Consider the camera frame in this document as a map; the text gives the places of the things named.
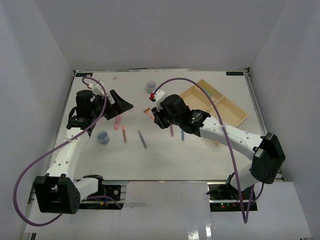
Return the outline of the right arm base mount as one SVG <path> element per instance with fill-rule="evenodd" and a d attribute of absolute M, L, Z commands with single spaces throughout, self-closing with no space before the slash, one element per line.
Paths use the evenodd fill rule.
<path fill-rule="evenodd" d="M 224 182 L 208 182 L 207 183 L 207 196 L 209 198 L 210 212 L 212 213 L 224 213 L 224 212 L 241 212 L 240 199 L 238 191 L 227 192 L 223 189 L 225 185 Z M 247 210 L 251 195 L 251 187 L 246 188 L 242 192 L 242 201 L 244 206 L 244 211 Z M 252 202 L 249 211 L 258 211 L 258 206 L 255 201 L 256 194 L 253 191 Z"/>

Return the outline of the clear jar blue beads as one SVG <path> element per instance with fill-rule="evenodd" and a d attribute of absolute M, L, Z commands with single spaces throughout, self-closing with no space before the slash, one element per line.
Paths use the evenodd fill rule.
<path fill-rule="evenodd" d="M 107 145 L 110 142 L 110 136 L 107 131 L 100 130 L 96 134 L 97 142 L 102 145 Z"/>

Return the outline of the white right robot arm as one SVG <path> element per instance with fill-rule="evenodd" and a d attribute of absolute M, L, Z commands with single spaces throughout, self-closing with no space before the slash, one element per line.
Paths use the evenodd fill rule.
<path fill-rule="evenodd" d="M 187 134 L 219 142 L 251 160 L 249 165 L 229 176 L 225 184 L 229 198 L 238 199 L 245 189 L 256 183 L 274 182 L 286 158 L 275 134 L 269 132 L 262 136 L 223 125 L 205 111 L 191 110 L 177 94 L 167 96 L 158 91 L 151 95 L 151 101 L 155 103 L 154 123 L 161 129 L 178 126 Z"/>

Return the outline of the orange chunky highlighter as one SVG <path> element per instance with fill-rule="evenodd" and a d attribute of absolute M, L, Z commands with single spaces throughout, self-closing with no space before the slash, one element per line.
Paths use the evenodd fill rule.
<path fill-rule="evenodd" d="M 146 108 L 144 111 L 143 111 L 144 114 L 147 114 L 152 120 L 155 119 L 153 113 L 152 113 L 152 110 L 150 108 Z"/>

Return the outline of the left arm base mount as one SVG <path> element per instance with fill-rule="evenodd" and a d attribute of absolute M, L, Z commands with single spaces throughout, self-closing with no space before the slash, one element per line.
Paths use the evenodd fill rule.
<path fill-rule="evenodd" d="M 125 182 L 105 182 L 102 194 L 94 193 L 83 200 L 80 210 L 121 210 L 124 206 L 127 192 Z"/>

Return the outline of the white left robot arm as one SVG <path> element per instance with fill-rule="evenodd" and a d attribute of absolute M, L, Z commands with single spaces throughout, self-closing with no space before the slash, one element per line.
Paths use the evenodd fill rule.
<path fill-rule="evenodd" d="M 102 176 L 93 174 L 74 180 L 77 162 L 91 137 L 94 121 L 99 116 L 110 120 L 134 107 L 113 89 L 107 96 L 81 90 L 76 93 L 75 101 L 76 106 L 68 116 L 66 144 L 59 150 L 46 173 L 37 176 L 33 182 L 42 213 L 73 215 L 78 211 L 81 201 L 87 197 L 99 200 L 105 196 L 106 187 Z"/>

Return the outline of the pink chunky highlighter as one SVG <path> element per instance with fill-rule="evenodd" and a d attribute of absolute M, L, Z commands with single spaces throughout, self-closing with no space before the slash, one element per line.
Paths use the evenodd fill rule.
<path fill-rule="evenodd" d="M 121 116 L 117 115 L 114 119 L 114 130 L 118 130 L 121 122 Z"/>

